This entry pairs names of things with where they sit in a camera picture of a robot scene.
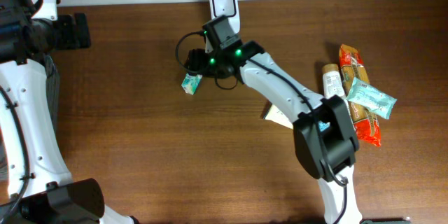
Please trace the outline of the small teal white packet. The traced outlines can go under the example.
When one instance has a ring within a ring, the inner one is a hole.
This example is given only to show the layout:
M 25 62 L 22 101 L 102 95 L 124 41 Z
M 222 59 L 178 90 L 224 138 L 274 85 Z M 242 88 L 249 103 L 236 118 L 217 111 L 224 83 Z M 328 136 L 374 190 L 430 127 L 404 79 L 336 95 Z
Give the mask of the small teal white packet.
M 187 73 L 185 75 L 185 78 L 183 79 L 181 87 L 183 88 L 185 93 L 187 93 L 189 95 L 194 95 L 201 80 L 202 80 L 202 75 L 200 75 L 200 74 L 190 75 L 189 73 Z

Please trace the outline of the yellow white snack bag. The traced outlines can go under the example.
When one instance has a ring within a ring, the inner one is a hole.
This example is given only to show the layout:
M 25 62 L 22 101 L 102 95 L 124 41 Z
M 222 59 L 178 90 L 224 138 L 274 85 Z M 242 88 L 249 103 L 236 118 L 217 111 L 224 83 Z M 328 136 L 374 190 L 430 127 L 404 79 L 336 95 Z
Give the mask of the yellow white snack bag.
M 273 104 L 269 105 L 263 119 L 272 121 L 289 129 L 293 129 L 292 122 Z

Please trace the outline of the white tube with tan cap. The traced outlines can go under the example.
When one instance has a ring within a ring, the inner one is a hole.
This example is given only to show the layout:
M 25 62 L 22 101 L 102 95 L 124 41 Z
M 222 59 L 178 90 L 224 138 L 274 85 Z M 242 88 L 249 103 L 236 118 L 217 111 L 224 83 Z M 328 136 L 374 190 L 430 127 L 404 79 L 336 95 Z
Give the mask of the white tube with tan cap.
M 342 79 L 337 64 L 327 64 L 322 68 L 323 72 L 323 92 L 325 98 L 337 95 L 345 98 L 346 94 L 342 86 Z

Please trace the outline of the mint green snack packet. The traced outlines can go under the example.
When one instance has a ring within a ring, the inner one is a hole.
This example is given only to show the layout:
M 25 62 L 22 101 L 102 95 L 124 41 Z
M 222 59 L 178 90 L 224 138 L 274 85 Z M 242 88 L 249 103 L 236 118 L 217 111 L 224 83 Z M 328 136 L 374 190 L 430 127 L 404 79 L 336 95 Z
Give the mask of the mint green snack packet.
M 354 78 L 348 95 L 349 102 L 364 106 L 369 112 L 388 120 L 397 99 L 383 93 L 359 78 Z

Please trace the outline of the orange long cracker package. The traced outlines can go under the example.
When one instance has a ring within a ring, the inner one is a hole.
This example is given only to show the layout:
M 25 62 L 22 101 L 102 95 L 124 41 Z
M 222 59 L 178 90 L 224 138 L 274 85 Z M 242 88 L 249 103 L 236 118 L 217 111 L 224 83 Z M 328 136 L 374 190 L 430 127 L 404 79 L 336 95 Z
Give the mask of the orange long cracker package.
M 342 44 L 339 48 L 339 66 L 346 96 L 349 94 L 354 78 L 370 83 L 363 59 L 357 49 Z M 351 101 L 348 104 L 358 139 L 380 147 L 381 131 L 377 116 L 369 112 L 364 106 Z

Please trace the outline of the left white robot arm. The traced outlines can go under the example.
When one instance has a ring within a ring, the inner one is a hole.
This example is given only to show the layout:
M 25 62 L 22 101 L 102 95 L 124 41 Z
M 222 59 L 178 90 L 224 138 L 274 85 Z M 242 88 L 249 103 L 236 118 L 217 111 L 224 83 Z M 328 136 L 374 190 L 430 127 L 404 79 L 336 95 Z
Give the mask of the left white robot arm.
M 1 144 L 9 202 L 2 223 L 134 223 L 93 178 L 74 181 L 55 136 L 60 76 L 51 53 L 89 48 L 84 13 L 61 0 L 1 0 Z

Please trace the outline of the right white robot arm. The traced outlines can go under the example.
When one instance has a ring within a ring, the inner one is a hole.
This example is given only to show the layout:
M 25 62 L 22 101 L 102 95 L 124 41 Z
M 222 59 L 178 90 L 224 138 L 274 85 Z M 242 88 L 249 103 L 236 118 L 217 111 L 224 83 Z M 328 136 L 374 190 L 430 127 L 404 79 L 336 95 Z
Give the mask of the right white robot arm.
M 224 15 L 208 21 L 196 35 L 209 42 L 211 52 L 198 66 L 184 69 L 216 80 L 234 76 L 275 105 L 292 123 L 298 162 L 318 182 L 324 221 L 361 223 L 353 182 L 359 142 L 344 100 L 325 98 L 300 84 L 261 45 L 243 42 Z

